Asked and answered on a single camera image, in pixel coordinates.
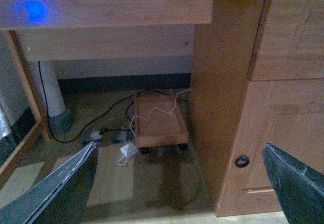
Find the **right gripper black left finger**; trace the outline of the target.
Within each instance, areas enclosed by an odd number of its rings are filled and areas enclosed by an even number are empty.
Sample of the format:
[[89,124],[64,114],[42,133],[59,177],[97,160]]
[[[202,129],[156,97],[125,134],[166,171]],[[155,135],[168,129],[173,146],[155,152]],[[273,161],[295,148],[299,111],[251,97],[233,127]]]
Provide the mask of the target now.
[[92,142],[1,208],[1,223],[81,223],[99,161]]

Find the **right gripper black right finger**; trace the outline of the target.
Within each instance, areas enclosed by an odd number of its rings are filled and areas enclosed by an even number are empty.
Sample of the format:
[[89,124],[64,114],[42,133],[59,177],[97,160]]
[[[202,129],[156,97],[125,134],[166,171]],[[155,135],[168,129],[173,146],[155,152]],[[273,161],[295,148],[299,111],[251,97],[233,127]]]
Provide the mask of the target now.
[[288,223],[323,223],[323,174],[271,143],[262,157]]

